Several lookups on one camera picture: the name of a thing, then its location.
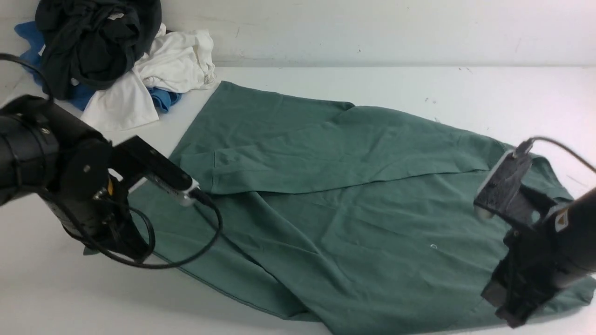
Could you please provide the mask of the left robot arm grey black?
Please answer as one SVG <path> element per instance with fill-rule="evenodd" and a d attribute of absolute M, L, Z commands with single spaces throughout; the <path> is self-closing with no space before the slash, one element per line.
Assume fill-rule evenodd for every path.
<path fill-rule="evenodd" d="M 38 195 L 66 233 L 140 263 L 152 252 L 113 176 L 111 143 L 50 101 L 24 95 L 1 109 L 1 204 Z"/>

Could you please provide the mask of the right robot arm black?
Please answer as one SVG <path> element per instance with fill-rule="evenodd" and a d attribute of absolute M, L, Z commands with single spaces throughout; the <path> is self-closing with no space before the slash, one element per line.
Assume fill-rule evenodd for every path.
<path fill-rule="evenodd" d="M 507 197 L 479 193 L 474 206 L 510 226 L 506 256 L 481 296 L 511 328 L 595 273 L 595 192 L 568 204 L 522 185 Z"/>

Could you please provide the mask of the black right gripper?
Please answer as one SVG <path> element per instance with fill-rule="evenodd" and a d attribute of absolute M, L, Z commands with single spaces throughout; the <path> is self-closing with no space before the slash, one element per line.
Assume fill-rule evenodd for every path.
<path fill-rule="evenodd" d="M 510 328 L 528 319 L 573 282 L 572 267 L 555 249 L 554 232 L 545 225 L 513 230 L 504 238 L 508 253 L 498 263 L 481 297 Z"/>

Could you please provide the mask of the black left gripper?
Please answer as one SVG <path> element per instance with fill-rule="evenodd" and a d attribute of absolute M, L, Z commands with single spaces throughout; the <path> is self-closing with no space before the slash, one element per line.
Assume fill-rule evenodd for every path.
<path fill-rule="evenodd" d="M 128 190 L 122 187 L 115 177 L 110 177 L 106 186 L 100 190 L 99 197 L 82 201 L 67 200 L 63 197 L 58 197 L 58 201 L 46 196 L 41 198 L 61 222 L 68 235 L 83 242 L 93 252 L 96 249 L 81 235 L 59 204 L 68 208 L 83 231 L 86 231 L 103 248 L 130 257 L 133 261 L 144 261 L 152 252 L 152 241 L 146 241 L 138 231 L 132 218 L 132 209 L 128 204 L 128 194 Z"/>

